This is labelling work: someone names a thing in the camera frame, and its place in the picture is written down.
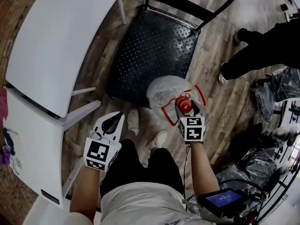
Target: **chair seat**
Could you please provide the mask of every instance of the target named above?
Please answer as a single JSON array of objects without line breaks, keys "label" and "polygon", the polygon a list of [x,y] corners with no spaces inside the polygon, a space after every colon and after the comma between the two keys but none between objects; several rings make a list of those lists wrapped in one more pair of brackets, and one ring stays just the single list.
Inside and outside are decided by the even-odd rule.
[{"label": "chair seat", "polygon": [[107,94],[149,107],[146,92],[154,79],[186,77],[199,34],[177,19],[141,8],[114,58]]}]

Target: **display screen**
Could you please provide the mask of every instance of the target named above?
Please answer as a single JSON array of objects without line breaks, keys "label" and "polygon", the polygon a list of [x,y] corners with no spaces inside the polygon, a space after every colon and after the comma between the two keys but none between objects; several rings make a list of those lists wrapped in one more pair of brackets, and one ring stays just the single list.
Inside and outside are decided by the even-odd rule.
[{"label": "display screen", "polygon": [[235,193],[233,191],[226,191],[224,193],[220,193],[220,194],[217,194],[217,195],[214,195],[211,197],[207,197],[206,199],[220,208],[220,207],[228,205],[242,197],[243,197],[242,195]]}]

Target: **human leg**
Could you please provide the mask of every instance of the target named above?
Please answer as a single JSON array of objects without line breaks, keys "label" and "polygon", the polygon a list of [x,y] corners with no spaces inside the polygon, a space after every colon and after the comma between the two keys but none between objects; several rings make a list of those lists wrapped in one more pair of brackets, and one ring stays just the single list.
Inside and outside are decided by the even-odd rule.
[{"label": "human leg", "polygon": [[248,45],[224,63],[220,72],[226,80],[236,79],[252,70],[282,63],[282,57],[274,44]]},{"label": "human leg", "polygon": [[184,188],[179,168],[170,152],[165,148],[160,148],[166,139],[166,135],[166,131],[161,131],[147,146],[151,149],[147,168],[149,181],[168,185],[183,194]]},{"label": "human leg", "polygon": [[237,33],[237,39],[240,42],[246,42],[248,44],[253,44],[259,42],[262,39],[262,33],[257,31],[248,31],[245,28],[241,28]]},{"label": "human leg", "polygon": [[138,132],[138,112],[131,109],[127,117],[128,132],[121,142],[122,148],[100,184],[100,194],[103,197],[111,190],[133,182],[144,181],[145,168],[141,165],[135,144]]}]

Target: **wooden floor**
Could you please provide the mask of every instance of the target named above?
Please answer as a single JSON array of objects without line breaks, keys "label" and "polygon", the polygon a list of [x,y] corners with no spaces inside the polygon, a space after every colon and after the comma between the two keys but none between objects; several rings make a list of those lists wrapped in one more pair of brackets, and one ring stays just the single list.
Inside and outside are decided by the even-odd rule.
[{"label": "wooden floor", "polygon": [[[138,6],[138,1],[124,0],[128,24],[135,16],[135,7]],[[226,0],[190,1],[210,11],[215,11]],[[233,35],[239,28],[245,27],[264,33],[273,28],[276,23],[284,22],[284,14],[278,7],[283,2],[283,0],[236,0],[228,9],[202,29],[187,79],[193,85],[198,85],[207,99],[204,146],[212,165],[226,152],[230,139],[236,132],[246,128],[249,124],[263,122],[256,109],[255,101],[251,97],[249,86],[254,79],[263,78],[264,74],[277,69],[274,66],[254,71],[245,77],[229,82],[227,87],[222,88],[217,81],[219,64],[228,61],[233,54],[246,46],[246,44],[238,47],[233,45]],[[201,22],[197,18],[159,2],[152,1],[150,4],[176,14],[190,22],[196,24]],[[82,155],[85,138],[89,135],[89,130],[95,120],[104,114],[114,111],[122,111],[127,114],[132,106],[128,102],[117,99],[112,100],[104,91],[114,54],[128,26],[122,25],[117,7],[113,7],[105,22],[101,25],[86,56],[77,79],[76,88],[95,86],[97,90],[89,95],[74,97],[70,108],[75,109],[88,100],[95,98],[100,99],[102,105],[93,115],[66,132],[62,156],[64,181],[74,167],[75,161]],[[136,148],[141,163],[147,166],[149,152],[146,150],[145,145],[161,129],[167,129],[169,134],[164,147],[171,152],[180,168],[181,174],[183,174],[186,146],[179,134],[179,130],[170,126],[166,121],[157,118],[149,109],[139,108],[139,112],[140,133],[138,135],[139,143],[136,144]],[[264,123],[265,128],[274,128],[277,125],[278,118],[276,116],[270,124]],[[123,134],[126,132],[126,129],[127,126],[125,125]],[[189,157],[187,162],[187,189],[191,187]]]},{"label": "wooden floor", "polygon": [[[215,11],[226,0],[190,1],[210,11]],[[33,2],[34,0],[0,0],[0,82],[4,81],[13,40]],[[193,85],[197,84],[207,99],[204,146],[212,165],[218,163],[225,154],[230,139],[236,132],[246,128],[249,124],[263,121],[256,109],[249,86],[254,79],[263,78],[265,73],[277,69],[277,66],[274,66],[251,72],[240,79],[229,82],[227,87],[222,88],[217,81],[219,64],[228,61],[232,55],[245,46],[245,44],[241,44],[236,47],[232,43],[233,35],[239,28],[245,27],[264,33],[276,23],[284,22],[284,14],[279,8],[282,3],[284,0],[236,0],[202,29],[187,79]],[[90,94],[73,97],[70,110],[72,111],[95,99],[101,100],[102,105],[93,114],[87,116],[65,133],[62,151],[63,183],[74,168],[76,161],[83,154],[85,139],[89,136],[89,130],[97,118],[114,111],[123,111],[127,114],[132,106],[127,102],[109,98],[104,87],[115,52],[135,16],[138,4],[139,0],[124,0],[128,22],[126,26],[122,24],[118,6],[115,4],[101,24],[86,55],[75,88],[95,86],[97,90]],[[159,2],[151,2],[150,4],[193,23],[201,22]],[[149,157],[145,145],[161,129],[167,129],[169,134],[164,147],[171,152],[181,174],[183,174],[186,146],[178,129],[171,127],[166,121],[158,119],[151,110],[140,108],[139,111],[140,133],[138,136],[139,143],[136,144],[136,147],[141,163],[146,166]],[[274,128],[277,124],[278,117],[275,116],[270,124],[264,123],[264,128]],[[191,187],[189,157],[187,188],[191,189]],[[36,194],[18,180],[10,168],[0,167],[0,212],[13,225],[22,223],[35,198]]]}]

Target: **black chair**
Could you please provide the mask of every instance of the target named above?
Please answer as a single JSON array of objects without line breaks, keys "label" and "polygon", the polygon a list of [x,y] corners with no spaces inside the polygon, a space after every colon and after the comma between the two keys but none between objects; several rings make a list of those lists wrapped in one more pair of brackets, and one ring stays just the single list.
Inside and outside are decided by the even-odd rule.
[{"label": "black chair", "polygon": [[138,13],[120,43],[108,78],[106,92],[135,105],[149,107],[146,91],[156,78],[185,78],[201,28],[234,0],[211,12],[188,0],[156,0],[203,20],[200,26],[149,6]]}]

